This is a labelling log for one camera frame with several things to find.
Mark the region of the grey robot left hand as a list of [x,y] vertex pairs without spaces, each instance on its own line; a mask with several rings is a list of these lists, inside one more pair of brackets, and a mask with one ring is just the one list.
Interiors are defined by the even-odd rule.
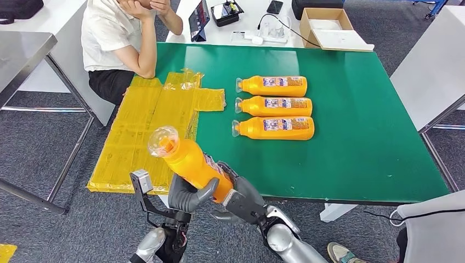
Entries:
[[212,178],[204,188],[197,189],[178,174],[174,174],[168,194],[168,205],[172,209],[192,213],[204,201],[210,199],[219,185]]

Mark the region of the person's right hand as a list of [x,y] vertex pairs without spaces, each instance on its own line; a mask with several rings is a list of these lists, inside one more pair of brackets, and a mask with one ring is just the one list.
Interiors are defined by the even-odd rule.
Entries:
[[118,4],[127,14],[141,21],[154,18],[152,13],[139,1],[118,1]]

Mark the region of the person's left hand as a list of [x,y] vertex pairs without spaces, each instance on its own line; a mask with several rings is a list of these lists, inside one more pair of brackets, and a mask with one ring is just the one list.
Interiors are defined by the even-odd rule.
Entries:
[[150,0],[150,7],[156,11],[157,15],[161,16],[165,16],[172,11],[170,0]]

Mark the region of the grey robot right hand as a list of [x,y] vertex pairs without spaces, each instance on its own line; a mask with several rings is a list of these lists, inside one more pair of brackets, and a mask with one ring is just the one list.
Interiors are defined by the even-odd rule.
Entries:
[[[239,176],[236,171],[223,161],[218,161],[217,164],[229,177],[235,190],[243,194],[249,201],[254,201],[261,206],[265,204],[264,199],[261,197],[257,189],[246,178]],[[212,210],[210,215],[221,222],[229,222],[232,224],[245,222],[229,211]]]

